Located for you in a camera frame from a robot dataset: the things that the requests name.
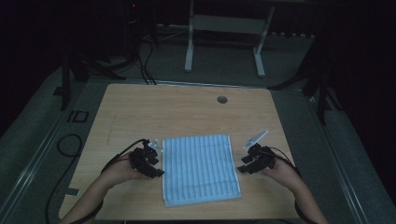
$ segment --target table leg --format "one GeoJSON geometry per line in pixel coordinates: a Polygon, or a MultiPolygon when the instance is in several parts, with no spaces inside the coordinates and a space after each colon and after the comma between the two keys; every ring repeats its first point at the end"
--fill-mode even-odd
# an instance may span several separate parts
{"type": "Polygon", "coordinates": [[[253,48],[253,56],[254,56],[254,61],[256,62],[256,68],[257,68],[257,75],[259,77],[264,77],[265,72],[264,72],[264,66],[262,65],[262,46],[264,45],[264,40],[265,37],[267,37],[268,34],[268,29],[271,24],[271,19],[274,15],[275,7],[271,7],[267,19],[265,20],[264,26],[262,27],[262,33],[261,33],[261,38],[260,38],[260,43],[256,48],[253,48]]]}
{"type": "Polygon", "coordinates": [[[65,111],[70,102],[70,58],[66,52],[62,58],[62,107],[65,111]]]}
{"type": "Polygon", "coordinates": [[[190,21],[189,21],[189,45],[187,46],[186,63],[184,70],[190,72],[192,69],[192,54],[194,53],[194,45],[192,43],[193,35],[193,18],[194,18],[194,1],[190,0],[190,21]]]}

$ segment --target hand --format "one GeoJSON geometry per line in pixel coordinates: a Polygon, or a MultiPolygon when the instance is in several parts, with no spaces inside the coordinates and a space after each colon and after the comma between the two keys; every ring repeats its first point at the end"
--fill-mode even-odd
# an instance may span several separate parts
{"type": "Polygon", "coordinates": [[[275,158],[274,168],[262,170],[262,174],[273,178],[277,183],[288,188],[292,192],[305,186],[304,181],[293,168],[278,158],[275,158]]]}
{"type": "Polygon", "coordinates": [[[106,185],[109,189],[112,189],[120,183],[137,178],[147,177],[132,169],[129,162],[129,153],[127,153],[103,171],[99,175],[98,181],[106,185]]]}

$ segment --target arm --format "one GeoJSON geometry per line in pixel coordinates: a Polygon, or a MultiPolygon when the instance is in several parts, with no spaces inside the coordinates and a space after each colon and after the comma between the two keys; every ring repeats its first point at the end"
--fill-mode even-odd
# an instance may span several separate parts
{"type": "Polygon", "coordinates": [[[273,178],[276,182],[288,188],[306,217],[319,224],[328,223],[309,187],[284,161],[276,158],[274,169],[262,170],[262,174],[273,178]]]}
{"type": "MultiPolygon", "coordinates": [[[[105,198],[107,192],[114,186],[133,178],[143,178],[143,175],[131,168],[128,155],[122,156],[102,172],[87,188],[73,208],[62,218],[61,224],[72,223],[90,214],[105,198]]],[[[94,217],[86,223],[93,223],[94,217]]]]}

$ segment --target dark background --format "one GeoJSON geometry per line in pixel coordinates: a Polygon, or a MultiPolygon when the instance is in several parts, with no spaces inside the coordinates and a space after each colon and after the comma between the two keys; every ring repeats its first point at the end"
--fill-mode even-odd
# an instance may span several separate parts
{"type": "MultiPolygon", "coordinates": [[[[396,3],[391,1],[197,1],[205,13],[261,18],[276,14],[270,32],[315,35],[332,65],[330,85],[357,130],[391,199],[396,202],[396,3]],[[241,5],[257,4],[253,11],[241,5]]],[[[152,1],[152,20],[188,24],[189,1],[152,1]]],[[[134,50],[127,1],[21,0],[0,3],[0,124],[2,135],[73,43],[95,59],[134,50]]],[[[307,60],[315,62],[315,56],[307,60]]]]}

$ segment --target towel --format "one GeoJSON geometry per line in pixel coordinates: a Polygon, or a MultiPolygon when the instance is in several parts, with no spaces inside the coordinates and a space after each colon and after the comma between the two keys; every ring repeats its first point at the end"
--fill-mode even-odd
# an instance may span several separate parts
{"type": "Polygon", "coordinates": [[[241,197],[228,134],[163,140],[165,206],[241,197]]]}

